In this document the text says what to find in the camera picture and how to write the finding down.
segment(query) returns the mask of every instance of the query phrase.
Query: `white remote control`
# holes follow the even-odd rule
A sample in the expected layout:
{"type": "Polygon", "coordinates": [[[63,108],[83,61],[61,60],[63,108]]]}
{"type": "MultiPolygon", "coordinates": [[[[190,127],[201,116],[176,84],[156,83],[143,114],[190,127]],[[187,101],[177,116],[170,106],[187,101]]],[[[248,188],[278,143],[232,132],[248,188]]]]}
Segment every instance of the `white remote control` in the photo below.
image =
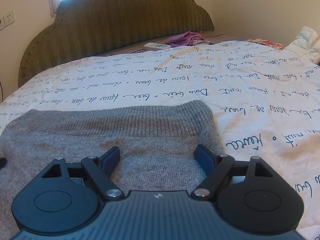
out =
{"type": "Polygon", "coordinates": [[[148,51],[157,51],[157,50],[161,50],[161,49],[170,49],[171,46],[170,45],[166,45],[166,44],[159,44],[159,43],[152,43],[149,42],[146,45],[144,45],[144,50],[148,51]]]}

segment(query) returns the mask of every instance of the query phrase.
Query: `white duvet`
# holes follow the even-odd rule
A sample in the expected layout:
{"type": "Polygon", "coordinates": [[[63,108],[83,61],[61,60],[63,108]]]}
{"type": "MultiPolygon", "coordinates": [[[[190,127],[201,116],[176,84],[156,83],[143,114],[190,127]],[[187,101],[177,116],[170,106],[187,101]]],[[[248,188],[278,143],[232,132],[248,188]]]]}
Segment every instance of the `white duvet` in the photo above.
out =
{"type": "Polygon", "coordinates": [[[296,39],[284,50],[318,64],[320,62],[320,37],[315,30],[303,27],[296,39]]]}
{"type": "Polygon", "coordinates": [[[320,67],[287,51],[229,41],[84,58],[38,74],[9,96],[0,105],[0,131],[30,109],[173,106],[196,99],[212,109],[227,154],[261,156],[298,191],[305,203],[298,231],[320,237],[320,67]]]}

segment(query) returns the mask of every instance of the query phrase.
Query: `headboard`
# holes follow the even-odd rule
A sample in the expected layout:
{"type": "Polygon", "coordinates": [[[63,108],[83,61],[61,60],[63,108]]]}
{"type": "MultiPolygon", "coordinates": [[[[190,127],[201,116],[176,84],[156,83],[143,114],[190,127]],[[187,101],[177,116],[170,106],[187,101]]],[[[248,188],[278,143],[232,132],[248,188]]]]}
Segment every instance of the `headboard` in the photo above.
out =
{"type": "Polygon", "coordinates": [[[194,0],[62,0],[55,21],[23,54],[18,85],[83,57],[186,31],[213,30],[194,0]]]}

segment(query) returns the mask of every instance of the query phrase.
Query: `ribbed plastic surface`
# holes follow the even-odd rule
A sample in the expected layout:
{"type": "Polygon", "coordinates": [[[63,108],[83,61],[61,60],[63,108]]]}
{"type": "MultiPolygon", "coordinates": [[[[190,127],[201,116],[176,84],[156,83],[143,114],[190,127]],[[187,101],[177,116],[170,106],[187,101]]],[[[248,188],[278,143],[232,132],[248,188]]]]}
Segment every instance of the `ribbed plastic surface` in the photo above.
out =
{"type": "Polygon", "coordinates": [[[295,231],[256,236],[224,222],[209,202],[191,199],[186,191],[132,191],[105,205],[97,219],[63,236],[35,236],[21,231],[15,240],[303,240],[295,231]]]}

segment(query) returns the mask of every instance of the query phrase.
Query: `light switch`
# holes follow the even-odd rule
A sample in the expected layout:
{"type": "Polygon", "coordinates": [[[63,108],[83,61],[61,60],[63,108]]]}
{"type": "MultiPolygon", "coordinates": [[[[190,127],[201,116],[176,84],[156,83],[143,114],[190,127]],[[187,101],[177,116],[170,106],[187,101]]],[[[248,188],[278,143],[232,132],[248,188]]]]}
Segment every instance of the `light switch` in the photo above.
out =
{"type": "Polygon", "coordinates": [[[4,18],[3,16],[0,17],[0,30],[4,28],[4,18]]]}

